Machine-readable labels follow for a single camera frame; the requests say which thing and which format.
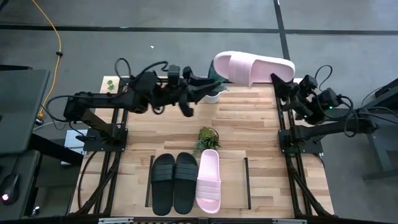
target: wooden table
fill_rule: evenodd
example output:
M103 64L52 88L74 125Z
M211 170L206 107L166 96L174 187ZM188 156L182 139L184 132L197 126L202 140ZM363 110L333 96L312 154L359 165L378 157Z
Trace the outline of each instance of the wooden table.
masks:
M101 93L109 91L108 80L116 86L119 81L117 77L104 77ZM229 91L222 92L217 104L202 101L196 106L191 104L195 110L191 118L184 117L178 106L167 106L162 115L155 115L150 110L145 114L129 113L129 139L119 166L112 216L155 216L151 207L145 207L150 157L164 153L177 157L180 152L192 152L199 129L207 126L220 134L221 210L210 215L195 205L188 215L180 215L172 209L168 216L294 217L285 158L277 140L279 120L272 85L253 85L251 88L228 85L228 88ZM109 109L96 110L96 114L109 123L112 112ZM83 203L98 185L103 157L104 153L97 153L88 165L81 187ZM249 162L251 210L248 210L245 157ZM311 154L303 154L302 157L308 188L324 208L333 213L325 171L319 158ZM298 199L304 211L300 190ZM75 192L71 212L77 208Z

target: cable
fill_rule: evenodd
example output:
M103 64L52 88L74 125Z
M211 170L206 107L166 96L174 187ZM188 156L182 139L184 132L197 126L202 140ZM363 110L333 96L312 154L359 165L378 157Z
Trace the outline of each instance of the cable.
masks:
M328 75L328 76L321 82L321 84L319 85L318 89L319 89L320 91L323 91L323 90L321 90L322 84L325 83L326 80L328 80L328 79L330 78L331 74L333 73L333 67L332 67L331 65L324 65L324 66L321 66L320 68L318 68L317 72L315 72L315 79L317 79L317 76L318 76L319 71L320 71L321 69L325 68L325 67L329 67L329 68L330 68L330 72L329 72L329 75Z
M46 110L46 109L44 108L43 104L40 104L40 106L42 107L42 109L43 109L45 112L47 112L48 115L50 114L49 111ZM57 130L59 130L59 131L63 130L63 129L65 128L65 126L67 125L67 124L64 124L62 128L58 128L57 125L55 124L54 119L53 119L51 116L50 116L50 118L51 118L51 120L52 120L52 123L54 124L55 129L57 129Z
M363 100L362 100L361 107L363 107L363 103L365 102L366 98L368 98L372 93L374 93L375 91L380 90L381 88L383 88L383 86L382 86L382 87L379 87L379 88L377 88L377 89L375 89L375 90L373 90L373 91L370 92L368 95L366 95L365 98L363 98Z
M124 82L124 84L127 84L128 82L125 81L124 79L122 79L122 76L121 76L120 73L119 73L118 64L119 64L120 61L123 61L123 62L126 63L127 69L128 69L128 71L129 71L129 72L128 72L128 73L129 73L129 77L132 76L132 74L131 74L130 63L129 63L125 58L118 58L118 59L115 61L115 63L114 63L114 72L115 72L116 75L120 78L120 80L122 80L122 81Z
M81 136L84 136L83 133L81 133L79 130L75 129L74 127L72 127L72 122L69 122L69 127L70 127L70 129L72 129L72 130L76 131L77 133L79 133Z
M56 96L56 97L53 97L53 98L49 99L49 101L48 101L47 104L45 105L45 108L46 108L46 110L47 110L47 114L49 114L49 116L50 116L52 119L54 119L54 120L56 120L56 121L59 121L59 122L69 122L67 119L60 119L60 118L55 117L54 115L52 115L52 114L50 113L50 109L49 109L50 103L53 102L53 100L56 100L56 99L59 99L59 98L68 98L68 97L84 98L83 96L60 95L60 96Z
M391 123L394 123L394 124L398 124L398 122L396 122L396 121L391 121L390 119L383 118L382 116L378 116L378 115L376 115L376 114L372 114L372 113L360 113L360 114L368 115L368 116L373 116L373 117L375 117L375 118L379 118L379 119L382 119L382 120L384 120L384 121L388 121L388 122L391 122Z
M158 66L158 65L162 65L164 64L164 66L161 68L161 70L163 72L167 72L168 70L166 69L166 67L169 65L168 61L160 61L160 62L155 62L152 65L147 66L146 68L143 69L142 72L140 72L138 75L143 74L144 72L148 71L149 69Z
M392 109L386 108L385 106L373 106L371 108L367 108L367 110L386 110L389 111L394 116L398 117L397 113L395 113Z
M44 98L43 104L45 105L45 102L47 101L47 99L49 98L49 96L51 95L54 86L55 86L55 82L57 81L57 73L58 73L58 66L60 64L60 60L61 60L61 56L63 55L62 53L62 42L61 42L61 37L57 31L57 29L55 28L54 24L51 22L51 20L49 19L49 17L44 13L44 11L42 10L42 8L40 8L40 6L35 2L35 0L32 0L32 2L36 5L36 7L39 9L39 11L43 14L43 16L48 20L48 22L50 23L50 25L52 26L52 29L55 31L57 38L58 38L58 43L59 43L59 49L56 52L57 56L57 62L55 64L55 69L54 69L54 79L52 81L52 85L51 85L51 89L49 91L49 93L47 94L47 96ZM39 119L43 119L43 108L39 110L39 113L37 114L37 118Z
M156 115L160 115L164 112L165 106L160 106L160 107L152 107L152 111L154 112L154 114Z
M326 116L327 118L330 118L330 119L341 119L341 118L344 118L344 117L348 116L350 113L353 112L353 110L354 110L354 103L353 103L353 101L352 101L350 98L348 98L347 96L339 95L338 97L339 97L340 99L341 99L341 98L347 99L347 100L349 101L349 103L350 103L350 105L348 105L347 103L345 103L345 102L343 101L343 104L346 105L346 106L348 106L349 111L348 111L346 114L344 114L343 116L340 116L340 117L332 117L332 116L330 116L330 115L327 115L327 114L323 111L322 106L321 106L321 103L320 103L320 101L319 101L319 98L317 97L317 102L318 102L318 106L319 106L319 108L320 108L320 111L321 111L322 114L323 114L324 116Z
M355 129L355 131L353 131L353 133L350 135L350 134L348 134L348 132L347 132L347 125L348 125L348 121L349 121L349 119L350 119L350 117L351 117L352 114L354 115L355 120L356 120L356 129ZM351 114L349 114L349 115L347 116L347 118L346 118L346 120L345 120L345 123L344 123L344 134L345 134L347 137L352 138L352 137L354 137L354 136L358 133L358 131L359 131L359 118L358 118L358 115L356 114L356 112L353 111Z
M92 158L94 157L94 155L95 155L96 153L97 153L97 152L95 151L95 152L93 152L93 153L89 156L89 158L87 159L87 162L86 162L85 166L83 167L83 170L81 171L81 175L80 175L80 179L79 179L79 184L78 184L78 187L77 187L77 205L78 205L79 209L81 209L81 196L80 196L81 180L83 180L83 176L84 176L84 174L85 174L85 172L86 172L87 165L90 163L90 161L92 160Z
M40 126L34 128L33 131L36 131L36 130L38 130L38 129L40 129L40 128L43 128L44 126L49 125L49 124L53 124L53 122L48 122L48 123L42 124L42 125L40 125Z
M314 156L316 156L316 157L318 157L318 158L319 158L319 160L321 160L321 163L322 163L322 165L323 165L323 168L325 168L325 163L324 163L324 161L323 161L322 157L321 157L321 156L319 156L317 153L313 153L313 155L314 155Z
M17 159L15 160L14 166L12 167L11 174L14 174L15 168L17 167L17 164L18 164L18 161L19 161L19 158L21 157L21 155L22 155L22 154L19 154L19 155L17 156Z

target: desk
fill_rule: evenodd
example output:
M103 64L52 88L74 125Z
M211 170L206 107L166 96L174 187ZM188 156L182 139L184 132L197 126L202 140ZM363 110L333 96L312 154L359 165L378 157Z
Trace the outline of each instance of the desk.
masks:
M30 189L34 179L36 166L40 161L40 153L27 151L22 155L8 155L0 158L0 181L9 175L18 159L15 173L19 174L19 198L16 203L5 206L0 202L0 221L22 218L25 212Z
M81 155L48 139L32 134L49 79L48 70L0 72L0 155L19 154L28 149L80 165Z
M109 91L106 84L108 80L112 80L115 86L118 84L116 77L104 77L102 93ZM222 92L219 103L211 105L201 101L193 106L195 115L192 118L184 117L178 106L166 107L160 116L151 111L145 114L129 113L129 138L119 166L112 216L155 216L151 207L145 207L150 157L163 153L171 153L176 157L183 151L192 152L199 129L208 126L218 131L222 145L218 149L222 180L221 210L210 215L195 205L188 215L179 215L172 209L168 216L294 217L285 158L277 140L279 120L272 85L254 85L251 88L228 85L228 88L229 91ZM96 114L109 123L112 112L108 109L96 110ZM81 188L83 203L98 185L103 157L103 153L97 153L88 165ZM245 157L249 164L251 210L247 209ZM303 154L303 164L308 188L324 208L333 213L321 162L311 154ZM300 208L304 211L300 191L298 197ZM70 211L76 210L75 192Z

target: black bracket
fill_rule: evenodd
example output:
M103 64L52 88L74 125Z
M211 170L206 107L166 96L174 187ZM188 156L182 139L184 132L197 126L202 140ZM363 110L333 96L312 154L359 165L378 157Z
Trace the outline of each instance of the black bracket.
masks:
M312 137L308 140L301 140L293 142L290 134L290 130L279 130L279 147L282 153L311 153L319 154L323 153L322 144L319 141L320 137Z
M85 141L83 150L88 152L123 152L126 148L128 129L119 128L118 133L119 142L117 144L108 144L103 141L99 131L89 128L87 130L86 136L88 136L90 139Z

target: green leaves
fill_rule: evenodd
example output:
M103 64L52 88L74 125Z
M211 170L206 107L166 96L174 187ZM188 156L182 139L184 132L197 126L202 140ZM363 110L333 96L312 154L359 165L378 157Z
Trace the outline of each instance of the green leaves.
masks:
M195 143L193 155L203 152L206 149L217 150L221 147L218 143L218 133L212 128L201 128L199 131L199 140Z
M210 68L209 68L209 72L207 74L208 78L212 78L220 83L223 83L226 79L224 77L222 77L221 75L219 75L216 70L214 69L214 61L211 61L210 63ZM226 86L220 85L217 88L215 88L213 91L219 93L221 91L224 90L228 90Z
M108 89L109 90L114 90L114 84L112 80L109 80L106 82L108 84Z

